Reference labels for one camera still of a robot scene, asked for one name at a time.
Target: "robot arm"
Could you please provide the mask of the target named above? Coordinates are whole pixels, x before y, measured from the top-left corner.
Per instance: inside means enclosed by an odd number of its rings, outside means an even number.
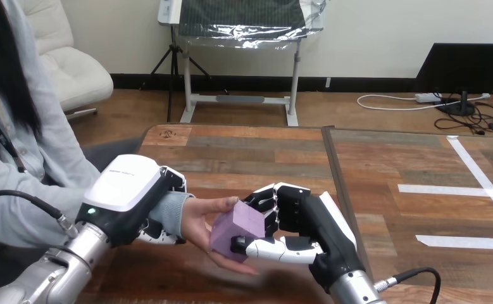
[[[250,257],[309,264],[317,283],[338,303],[385,303],[365,274],[356,252],[356,238],[330,195],[314,197],[307,188],[284,183],[270,186],[272,193],[265,187],[244,201],[266,212],[267,236],[278,228],[300,236],[279,241],[234,237],[231,250]],[[267,213],[276,216],[268,217]]]
[[[118,156],[86,192],[72,238],[0,288],[0,303],[71,304],[110,248],[139,235],[150,243],[182,243],[147,218],[168,190],[186,192],[184,176],[150,158]]]

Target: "black baseboard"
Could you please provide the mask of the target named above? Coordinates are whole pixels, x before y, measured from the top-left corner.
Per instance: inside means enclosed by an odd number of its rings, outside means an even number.
[[[147,74],[111,74],[115,89],[139,89],[167,91],[170,76],[155,74],[150,78]],[[258,76],[212,76],[208,80],[203,75],[192,75],[190,85],[193,92],[201,91],[259,91],[289,92],[291,77],[258,77]],[[411,78],[331,78],[330,86],[326,87],[326,77],[300,77],[299,92],[413,92],[414,79]],[[174,91],[184,91],[183,76],[180,75],[173,83]]]

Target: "wall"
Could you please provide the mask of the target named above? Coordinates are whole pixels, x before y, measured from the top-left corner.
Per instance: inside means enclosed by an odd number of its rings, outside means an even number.
[[[301,76],[413,78],[434,42],[493,42],[493,0],[327,0]],[[168,49],[158,0],[62,0],[75,45],[110,73],[149,73]],[[291,76],[292,51],[195,47],[213,75]],[[169,60],[158,73],[169,73]]]

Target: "light blue shirt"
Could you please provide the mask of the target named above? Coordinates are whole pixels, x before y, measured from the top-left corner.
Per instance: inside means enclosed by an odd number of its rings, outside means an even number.
[[[60,107],[49,76],[42,66],[30,27],[17,0],[2,0],[15,36],[21,65],[42,123],[42,136],[14,123],[3,97],[5,123],[0,125],[11,139],[28,173],[19,173],[14,160],[0,145],[0,190],[14,189],[37,196],[75,220],[85,190],[99,176],[86,160]],[[58,186],[41,183],[45,175]],[[165,229],[180,235],[181,212],[188,194],[170,193],[153,210],[153,218]],[[61,244],[64,233],[56,221],[31,205],[12,196],[0,197],[0,242],[13,246]]]

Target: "purple foam block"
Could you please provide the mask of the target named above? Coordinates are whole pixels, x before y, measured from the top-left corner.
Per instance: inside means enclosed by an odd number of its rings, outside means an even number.
[[[265,218],[262,213],[239,201],[231,212],[219,214],[213,223],[211,249],[239,263],[247,256],[231,252],[231,238],[265,237]]]

